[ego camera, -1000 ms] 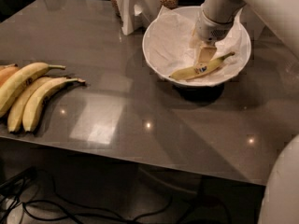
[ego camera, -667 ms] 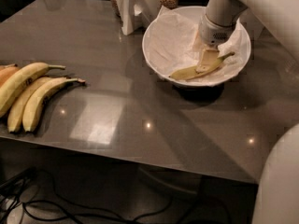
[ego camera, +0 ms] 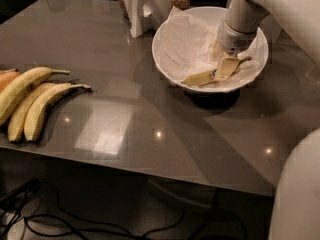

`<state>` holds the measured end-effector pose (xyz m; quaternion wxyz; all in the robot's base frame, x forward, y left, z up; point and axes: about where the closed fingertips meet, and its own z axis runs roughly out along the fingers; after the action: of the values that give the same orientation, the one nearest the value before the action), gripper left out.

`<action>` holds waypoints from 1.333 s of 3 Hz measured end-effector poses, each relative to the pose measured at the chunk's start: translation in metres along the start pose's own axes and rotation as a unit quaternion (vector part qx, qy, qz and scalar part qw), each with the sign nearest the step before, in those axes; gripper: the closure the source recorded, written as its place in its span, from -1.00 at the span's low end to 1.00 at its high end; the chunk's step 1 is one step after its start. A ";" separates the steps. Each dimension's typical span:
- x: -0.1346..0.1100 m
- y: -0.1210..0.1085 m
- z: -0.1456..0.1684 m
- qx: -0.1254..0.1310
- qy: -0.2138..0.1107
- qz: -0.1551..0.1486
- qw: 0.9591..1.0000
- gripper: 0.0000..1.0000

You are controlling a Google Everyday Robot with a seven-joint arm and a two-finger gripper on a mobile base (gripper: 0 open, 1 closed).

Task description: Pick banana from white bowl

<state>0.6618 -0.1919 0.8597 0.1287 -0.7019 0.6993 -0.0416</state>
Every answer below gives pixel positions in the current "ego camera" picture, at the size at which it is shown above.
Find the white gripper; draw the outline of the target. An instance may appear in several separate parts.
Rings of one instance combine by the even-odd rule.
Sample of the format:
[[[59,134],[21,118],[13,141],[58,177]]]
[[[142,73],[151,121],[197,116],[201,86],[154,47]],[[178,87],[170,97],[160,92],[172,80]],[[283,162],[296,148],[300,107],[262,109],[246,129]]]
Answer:
[[[239,59],[236,57],[225,57],[227,53],[240,53],[246,51],[257,33],[241,33],[229,27],[223,20],[218,27],[217,39],[211,52],[211,60],[220,61],[219,67],[215,73],[215,81],[225,81],[238,67]]]

